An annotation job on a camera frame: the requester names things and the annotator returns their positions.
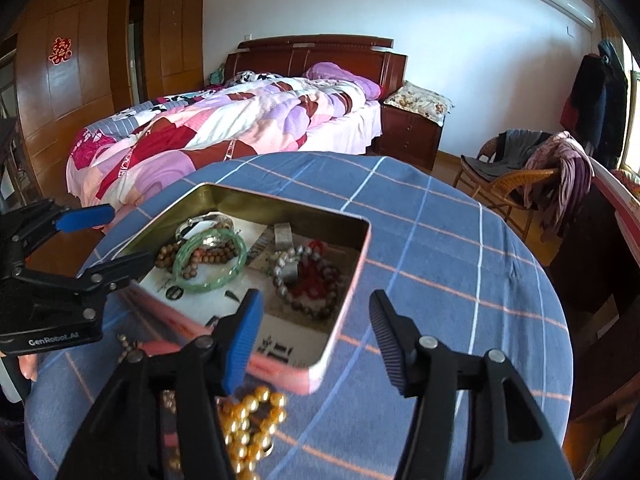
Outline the dark wooden nightstand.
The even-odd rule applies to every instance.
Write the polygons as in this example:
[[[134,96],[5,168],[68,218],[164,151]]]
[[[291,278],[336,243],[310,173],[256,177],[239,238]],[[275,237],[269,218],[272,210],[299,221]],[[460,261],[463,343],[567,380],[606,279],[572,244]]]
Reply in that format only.
[[[442,126],[421,115],[388,105],[381,107],[381,125],[382,134],[373,141],[373,153],[425,170],[433,169]]]

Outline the blue plaid tablecloth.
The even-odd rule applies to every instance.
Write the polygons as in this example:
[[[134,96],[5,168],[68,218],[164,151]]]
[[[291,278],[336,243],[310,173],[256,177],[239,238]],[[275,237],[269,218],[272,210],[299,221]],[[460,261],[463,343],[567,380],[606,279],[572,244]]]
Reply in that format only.
[[[502,350],[555,437],[570,414],[573,352],[544,269],[493,212],[456,188],[387,157],[276,153],[216,162],[137,206],[90,254],[114,255],[194,185],[234,188],[369,220],[371,241],[355,297],[320,388],[291,396],[288,419],[260,468],[266,479],[388,479],[413,404],[388,380],[369,323],[382,289],[419,330],[456,351]]]

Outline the dark hanging coats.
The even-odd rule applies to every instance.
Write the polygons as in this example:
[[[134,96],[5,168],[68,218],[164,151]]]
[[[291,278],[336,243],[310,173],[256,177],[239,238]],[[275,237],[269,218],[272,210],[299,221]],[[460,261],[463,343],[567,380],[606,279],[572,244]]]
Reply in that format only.
[[[565,101],[560,124],[606,169],[616,169],[623,153],[628,80],[614,44],[603,39],[585,55]]]

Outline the silver metal bangle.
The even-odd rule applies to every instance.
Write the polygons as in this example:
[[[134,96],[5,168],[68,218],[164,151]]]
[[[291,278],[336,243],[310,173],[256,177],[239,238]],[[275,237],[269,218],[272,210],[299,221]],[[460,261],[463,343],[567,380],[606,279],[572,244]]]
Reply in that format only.
[[[234,223],[229,216],[219,211],[209,211],[206,212],[206,214],[198,214],[197,216],[187,218],[178,225],[178,228],[175,230],[175,240],[182,242],[195,234],[209,229],[233,231]]]

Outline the brown wooden wardrobe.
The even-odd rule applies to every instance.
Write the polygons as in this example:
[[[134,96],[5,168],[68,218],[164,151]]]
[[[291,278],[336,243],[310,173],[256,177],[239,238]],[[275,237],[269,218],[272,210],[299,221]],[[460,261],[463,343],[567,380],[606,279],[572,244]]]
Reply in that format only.
[[[30,0],[14,26],[15,82],[29,169],[46,197],[66,193],[76,133],[132,103],[131,0]],[[58,66],[53,40],[72,40]],[[142,86],[155,99],[203,87],[203,0],[142,0]]]

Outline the green jade bangle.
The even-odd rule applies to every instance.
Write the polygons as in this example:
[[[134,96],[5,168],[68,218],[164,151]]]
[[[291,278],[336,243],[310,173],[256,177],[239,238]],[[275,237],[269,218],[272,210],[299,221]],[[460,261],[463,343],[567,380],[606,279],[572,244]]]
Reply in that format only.
[[[213,292],[240,275],[246,258],[247,248],[238,233],[209,229],[182,243],[172,265],[172,279],[187,292]]]

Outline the purple striped cloth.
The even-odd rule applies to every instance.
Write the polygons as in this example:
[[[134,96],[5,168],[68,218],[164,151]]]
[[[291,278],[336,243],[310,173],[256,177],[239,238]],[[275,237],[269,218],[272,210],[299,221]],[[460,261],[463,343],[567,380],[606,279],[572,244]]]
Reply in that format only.
[[[563,236],[590,191],[591,158],[568,131],[550,136],[527,159],[525,170],[557,169],[558,186],[544,210],[541,226]]]

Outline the floral cushion on nightstand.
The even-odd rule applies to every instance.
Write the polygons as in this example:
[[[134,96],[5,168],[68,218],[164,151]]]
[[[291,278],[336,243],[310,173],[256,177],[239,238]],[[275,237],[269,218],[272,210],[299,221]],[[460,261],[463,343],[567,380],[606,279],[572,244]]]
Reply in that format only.
[[[446,96],[424,89],[406,80],[384,101],[385,105],[422,116],[442,127],[454,104]]]

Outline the purple pillow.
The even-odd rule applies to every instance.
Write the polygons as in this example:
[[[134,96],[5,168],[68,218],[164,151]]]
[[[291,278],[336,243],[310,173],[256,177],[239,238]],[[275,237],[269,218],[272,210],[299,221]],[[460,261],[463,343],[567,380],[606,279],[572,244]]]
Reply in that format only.
[[[333,62],[314,64],[306,70],[304,77],[310,80],[332,79],[352,82],[361,88],[368,101],[377,101],[382,94],[382,89],[376,82],[344,70]]]

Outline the printed paper leaflet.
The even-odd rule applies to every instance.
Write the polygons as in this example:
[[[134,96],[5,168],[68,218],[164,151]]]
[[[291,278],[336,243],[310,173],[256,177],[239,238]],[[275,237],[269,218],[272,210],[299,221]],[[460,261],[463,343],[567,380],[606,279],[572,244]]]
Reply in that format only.
[[[234,281],[213,292],[194,294],[176,285],[169,270],[155,268],[137,286],[136,301],[187,341],[235,313],[246,292],[257,289],[264,300],[264,317],[254,350],[288,366],[313,366],[321,360],[331,325],[293,311],[278,296],[271,276],[273,228],[239,218],[233,222],[247,247],[245,266]]]

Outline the grey garment on chair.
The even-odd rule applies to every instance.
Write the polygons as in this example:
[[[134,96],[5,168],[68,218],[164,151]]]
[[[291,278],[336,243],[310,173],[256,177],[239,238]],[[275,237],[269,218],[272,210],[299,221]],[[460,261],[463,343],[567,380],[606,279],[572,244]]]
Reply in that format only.
[[[508,172],[521,170],[540,144],[551,133],[539,130],[509,129],[490,139],[475,158],[462,156],[465,162],[483,180],[491,182]]]

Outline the red tassel round pendant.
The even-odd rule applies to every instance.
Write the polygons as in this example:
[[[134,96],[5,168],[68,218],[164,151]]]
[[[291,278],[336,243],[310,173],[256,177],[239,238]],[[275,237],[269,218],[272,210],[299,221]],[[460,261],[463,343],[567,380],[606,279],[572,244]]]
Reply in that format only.
[[[336,292],[340,272],[324,256],[326,245],[313,240],[303,247],[303,255],[297,263],[297,278],[288,284],[288,291],[294,299],[306,296],[312,300],[324,299],[330,292]]]

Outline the red double happiness decoration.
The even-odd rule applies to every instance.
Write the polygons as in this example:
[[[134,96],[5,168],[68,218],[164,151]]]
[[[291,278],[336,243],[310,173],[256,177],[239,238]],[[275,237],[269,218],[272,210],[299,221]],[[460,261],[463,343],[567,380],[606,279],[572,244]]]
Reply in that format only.
[[[70,38],[56,37],[52,42],[51,52],[48,56],[49,62],[58,66],[70,60],[73,56],[73,44]]]

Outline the pink rectangular tin box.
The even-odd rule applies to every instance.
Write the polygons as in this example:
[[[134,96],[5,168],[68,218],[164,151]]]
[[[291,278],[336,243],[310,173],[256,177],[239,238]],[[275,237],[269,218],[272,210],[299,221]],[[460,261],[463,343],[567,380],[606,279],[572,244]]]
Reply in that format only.
[[[348,212],[200,183],[119,248],[155,259],[124,295],[186,344],[258,290],[264,317],[248,374],[311,394],[329,367],[370,238],[370,222]]]

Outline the pink patchwork quilt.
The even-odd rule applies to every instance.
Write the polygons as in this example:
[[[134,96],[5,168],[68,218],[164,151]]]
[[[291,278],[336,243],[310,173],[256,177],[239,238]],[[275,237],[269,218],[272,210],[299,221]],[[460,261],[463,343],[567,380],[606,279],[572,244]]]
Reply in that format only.
[[[146,101],[77,133],[66,188],[82,206],[129,209],[212,162],[316,151],[362,153],[380,132],[378,101],[341,80],[251,70],[224,88]]]

